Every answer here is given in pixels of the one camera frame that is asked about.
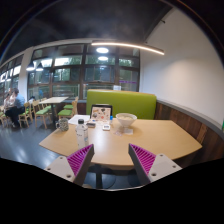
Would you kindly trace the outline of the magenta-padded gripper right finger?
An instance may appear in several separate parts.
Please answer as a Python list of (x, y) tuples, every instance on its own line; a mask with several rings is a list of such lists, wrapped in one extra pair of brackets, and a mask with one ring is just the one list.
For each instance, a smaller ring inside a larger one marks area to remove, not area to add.
[(181, 170), (178, 164), (163, 153), (155, 155), (134, 144), (129, 145), (128, 153), (142, 185), (152, 183)]

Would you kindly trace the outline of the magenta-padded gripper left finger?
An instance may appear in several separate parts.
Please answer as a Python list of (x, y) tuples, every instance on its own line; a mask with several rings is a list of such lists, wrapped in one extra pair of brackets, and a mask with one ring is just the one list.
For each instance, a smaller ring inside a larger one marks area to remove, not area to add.
[(94, 145), (91, 144), (67, 157), (59, 156), (45, 168), (45, 171), (82, 186), (93, 155)]

